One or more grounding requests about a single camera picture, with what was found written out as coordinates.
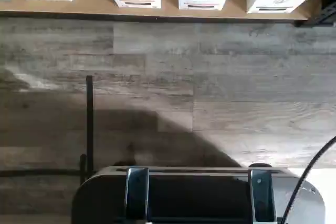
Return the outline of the metallic gripper finger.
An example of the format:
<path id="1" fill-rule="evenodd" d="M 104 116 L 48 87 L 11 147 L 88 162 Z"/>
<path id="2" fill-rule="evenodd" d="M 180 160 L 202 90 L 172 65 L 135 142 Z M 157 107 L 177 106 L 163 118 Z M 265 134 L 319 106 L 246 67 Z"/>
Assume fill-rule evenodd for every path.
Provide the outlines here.
<path id="1" fill-rule="evenodd" d="M 149 178 L 148 168 L 130 167 L 127 170 L 124 199 L 127 221 L 148 221 Z"/>
<path id="2" fill-rule="evenodd" d="M 266 169 L 250 169 L 249 187 L 253 222 L 275 222 L 275 203 L 271 171 Z"/>

